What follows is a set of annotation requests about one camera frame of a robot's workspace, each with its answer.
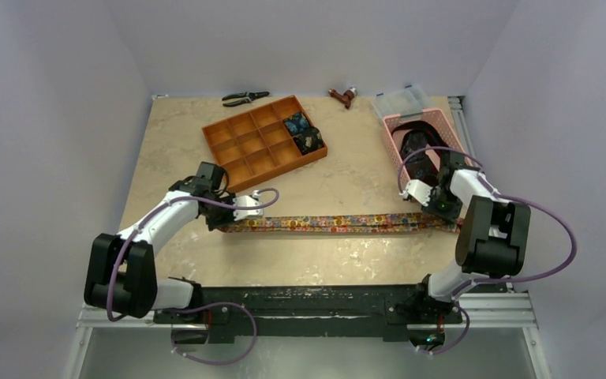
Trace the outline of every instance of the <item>brown wooden tray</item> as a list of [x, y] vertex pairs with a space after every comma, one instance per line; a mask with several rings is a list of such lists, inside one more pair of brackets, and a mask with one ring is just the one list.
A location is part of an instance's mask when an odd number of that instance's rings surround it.
[[297, 112], [314, 126], [296, 96], [289, 96], [203, 128], [215, 162], [229, 173], [229, 191], [246, 190], [328, 154], [326, 145], [304, 156], [298, 150], [282, 123]]

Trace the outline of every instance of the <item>white wall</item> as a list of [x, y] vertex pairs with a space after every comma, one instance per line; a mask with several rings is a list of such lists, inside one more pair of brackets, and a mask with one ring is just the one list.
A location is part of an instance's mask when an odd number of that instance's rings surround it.
[[156, 93], [465, 93], [518, 0], [107, 0]]
[[102, 0], [0, 1], [0, 377], [60, 376], [147, 112]]
[[[466, 117], [502, 192], [554, 208], [577, 231], [578, 259], [529, 288], [555, 375], [606, 378], [606, 1], [519, 2]], [[534, 222], [527, 273], [569, 249], [553, 222]]]

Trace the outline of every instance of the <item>pink plastic basket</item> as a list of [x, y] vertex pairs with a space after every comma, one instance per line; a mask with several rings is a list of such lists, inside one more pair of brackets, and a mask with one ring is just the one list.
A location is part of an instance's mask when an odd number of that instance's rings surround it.
[[[424, 112], [421, 114], [420, 118], [407, 119], [408, 122], [415, 120], [426, 121], [431, 124], [434, 128], [436, 128], [440, 136], [450, 148], [455, 148], [457, 150], [461, 150], [462, 152], [466, 151], [463, 146], [461, 146], [461, 141], [458, 139], [454, 128], [451, 127], [447, 117], [445, 117], [445, 114], [440, 108], [426, 108], [424, 109]], [[396, 148], [394, 139], [391, 138], [391, 131], [402, 124], [401, 115], [393, 114], [391, 116], [387, 116], [383, 118], [382, 123], [384, 127], [382, 132], [382, 142], [384, 143], [384, 147], [387, 148], [387, 152], [389, 152], [389, 156], [391, 157], [391, 161], [394, 163], [395, 169], [398, 170], [403, 161], [400, 154], [398, 154], [398, 148]], [[432, 158], [436, 168], [440, 169], [439, 160], [433, 156]], [[403, 170], [398, 180], [401, 182], [401, 186], [405, 188], [407, 182], [410, 181], [410, 176], [408, 175], [407, 170]]]

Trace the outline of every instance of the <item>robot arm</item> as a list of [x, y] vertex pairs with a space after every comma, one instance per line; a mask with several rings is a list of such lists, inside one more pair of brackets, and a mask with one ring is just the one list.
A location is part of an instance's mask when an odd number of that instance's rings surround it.
[[157, 280], [155, 257], [175, 233], [199, 215], [205, 216], [208, 229], [212, 231], [264, 214], [258, 192], [240, 197], [219, 193], [224, 174], [221, 167], [203, 162], [196, 175], [173, 184], [161, 202], [134, 225], [116, 235], [99, 235], [92, 244], [84, 301], [92, 306], [107, 307], [111, 271], [123, 248], [126, 270], [118, 273], [113, 286], [113, 310], [144, 317], [150, 310], [184, 309], [190, 307], [195, 298], [200, 301], [200, 285], [192, 281]]
[[441, 158], [438, 186], [412, 180], [401, 196], [415, 198], [424, 212], [450, 222], [456, 222], [463, 205], [467, 207], [454, 261], [424, 279], [429, 298], [449, 303], [460, 295], [455, 290], [467, 280], [519, 274], [526, 251], [530, 208], [502, 199], [483, 173], [466, 165], [463, 155], [445, 152]]

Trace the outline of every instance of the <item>table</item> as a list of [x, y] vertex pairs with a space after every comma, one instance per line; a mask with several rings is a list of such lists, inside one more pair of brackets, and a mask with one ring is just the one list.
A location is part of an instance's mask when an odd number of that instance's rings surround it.
[[[235, 108], [219, 98], [159, 98], [152, 105], [121, 228], [152, 209], [178, 179], [212, 155], [201, 128], [269, 103]], [[331, 97], [301, 97], [321, 130], [328, 156], [256, 188], [275, 187], [268, 216], [416, 212], [398, 196], [396, 173], [380, 140], [370, 98], [347, 111]], [[451, 121], [444, 97], [433, 98]], [[267, 201], [270, 195], [264, 195]], [[158, 277], [184, 276], [206, 287], [417, 283], [453, 257], [457, 235], [318, 235], [209, 232], [199, 219], [183, 227], [156, 258]]]

